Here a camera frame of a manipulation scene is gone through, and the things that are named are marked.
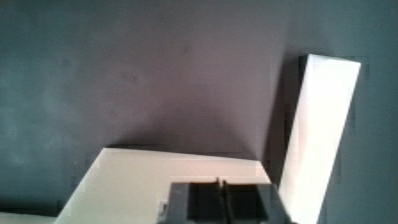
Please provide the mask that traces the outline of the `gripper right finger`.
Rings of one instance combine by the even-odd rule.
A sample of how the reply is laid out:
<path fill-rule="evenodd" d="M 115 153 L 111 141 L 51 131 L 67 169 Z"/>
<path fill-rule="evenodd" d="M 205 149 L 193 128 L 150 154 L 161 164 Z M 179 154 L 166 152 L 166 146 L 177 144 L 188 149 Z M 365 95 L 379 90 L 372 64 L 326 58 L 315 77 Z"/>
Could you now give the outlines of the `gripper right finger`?
<path fill-rule="evenodd" d="M 275 186 L 271 184 L 257 184 L 255 189 L 264 213 L 260 224 L 292 224 Z"/>

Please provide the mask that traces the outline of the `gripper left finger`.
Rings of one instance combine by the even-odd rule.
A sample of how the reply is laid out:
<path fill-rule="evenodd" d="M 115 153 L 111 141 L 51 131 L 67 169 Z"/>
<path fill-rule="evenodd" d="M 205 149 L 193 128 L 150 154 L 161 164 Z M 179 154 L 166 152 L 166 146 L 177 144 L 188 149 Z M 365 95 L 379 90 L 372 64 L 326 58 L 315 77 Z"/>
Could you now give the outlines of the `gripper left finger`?
<path fill-rule="evenodd" d="M 188 218 L 188 183 L 173 183 L 168 192 L 166 224 L 186 224 Z"/>

